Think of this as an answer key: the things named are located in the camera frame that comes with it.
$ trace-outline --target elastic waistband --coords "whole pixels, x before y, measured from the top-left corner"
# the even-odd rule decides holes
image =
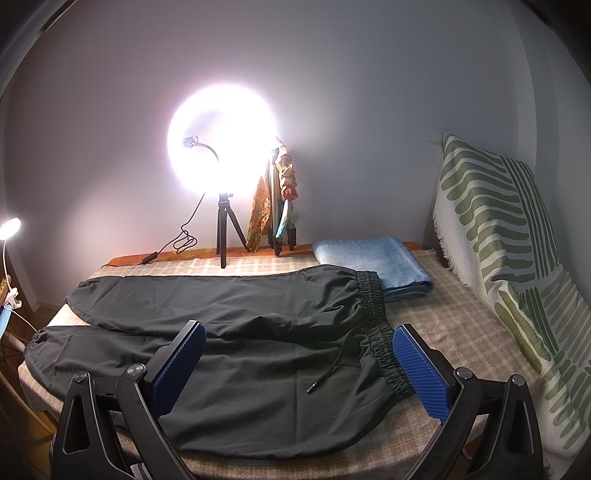
[[[392,350],[394,331],[386,319],[382,285],[378,274],[370,271],[357,272],[357,284],[361,305],[368,314],[367,321],[363,323],[363,330],[369,338],[374,357],[385,379],[394,390],[395,400],[398,402],[413,395],[414,389]]]

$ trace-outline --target white cable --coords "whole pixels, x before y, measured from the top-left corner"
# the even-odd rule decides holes
[[[13,313],[16,313],[16,314],[17,314],[17,315],[18,315],[20,318],[22,318],[22,319],[23,319],[23,321],[24,321],[24,322],[25,322],[25,323],[26,323],[26,324],[27,324],[29,327],[31,327],[33,330],[35,330],[36,332],[38,332],[38,331],[39,331],[39,330],[37,330],[37,329],[36,329],[36,328],[35,328],[33,325],[31,325],[31,324],[29,323],[29,321],[28,321],[28,320],[27,320],[25,317],[23,317],[23,316],[22,316],[20,313],[18,313],[18,312],[15,312],[14,310],[12,310],[12,312],[13,312]]]
[[[4,264],[4,276],[6,278],[6,284],[8,285],[8,291],[10,292],[10,282],[8,281],[8,272],[6,271],[6,240],[4,240],[4,246],[2,247],[2,263]]]

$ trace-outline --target drawstring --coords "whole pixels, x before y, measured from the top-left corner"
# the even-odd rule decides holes
[[[343,343],[340,344],[339,353],[337,354],[335,361],[332,362],[332,365],[329,367],[329,369],[326,372],[324,372],[324,374],[322,374],[322,376],[318,380],[316,380],[314,383],[312,383],[312,385],[310,386],[310,388],[308,390],[306,390],[306,393],[308,395],[311,394],[314,390],[316,390],[316,388],[321,386],[322,383],[324,383],[324,381],[328,377],[330,377],[330,375],[332,374],[333,370],[336,367],[336,364],[339,362],[340,357],[343,354],[343,351],[345,350],[345,344],[347,343],[347,340],[349,340],[351,333],[353,333],[361,325],[363,325],[363,323],[358,323],[356,326],[354,326],[353,328],[351,328],[351,330],[349,330],[347,332],[347,334],[345,335],[345,338],[343,339]]]

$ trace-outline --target green striped blanket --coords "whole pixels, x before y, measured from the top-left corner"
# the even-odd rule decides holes
[[[532,396],[544,447],[575,455],[591,421],[591,310],[560,264],[532,172],[448,134],[433,219],[454,273],[543,377]]]

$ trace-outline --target glowing light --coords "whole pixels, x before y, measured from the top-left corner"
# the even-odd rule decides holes
[[[199,136],[205,148],[183,146]],[[195,192],[250,193],[275,148],[277,128],[268,105],[250,90],[215,85],[189,97],[168,128],[168,156],[183,184]]]
[[[0,240],[6,240],[13,236],[21,227],[21,221],[13,218],[0,226]]]

